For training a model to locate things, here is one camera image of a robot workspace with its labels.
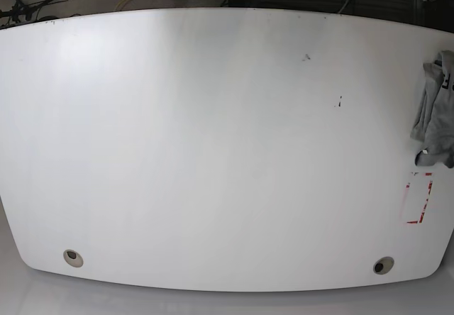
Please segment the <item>grey T-shirt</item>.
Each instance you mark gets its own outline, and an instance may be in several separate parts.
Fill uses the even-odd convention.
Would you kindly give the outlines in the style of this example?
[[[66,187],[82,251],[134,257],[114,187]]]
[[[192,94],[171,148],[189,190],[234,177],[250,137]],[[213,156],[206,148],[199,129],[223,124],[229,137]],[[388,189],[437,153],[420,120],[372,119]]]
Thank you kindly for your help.
[[[419,167],[453,168],[453,52],[441,51],[423,64],[423,91],[410,137],[421,142]]]

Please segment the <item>red tape rectangle marking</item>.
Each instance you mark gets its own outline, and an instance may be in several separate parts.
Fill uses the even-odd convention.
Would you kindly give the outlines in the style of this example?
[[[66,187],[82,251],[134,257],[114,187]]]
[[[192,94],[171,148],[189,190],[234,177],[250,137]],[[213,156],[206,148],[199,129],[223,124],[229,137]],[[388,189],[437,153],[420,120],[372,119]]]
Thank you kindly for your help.
[[[412,172],[406,185],[402,220],[406,224],[418,224],[428,206],[433,186],[433,172]]]

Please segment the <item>black tripod stand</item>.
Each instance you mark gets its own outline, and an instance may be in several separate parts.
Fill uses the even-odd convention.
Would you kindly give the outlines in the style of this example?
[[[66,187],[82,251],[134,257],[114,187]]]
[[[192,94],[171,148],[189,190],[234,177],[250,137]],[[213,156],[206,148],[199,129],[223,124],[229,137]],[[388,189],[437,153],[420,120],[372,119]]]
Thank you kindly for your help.
[[[13,0],[14,4],[8,11],[1,10],[1,30],[28,23],[36,23],[39,20],[40,12],[47,6],[67,3],[70,0],[42,0],[33,3],[26,3],[24,0]]]

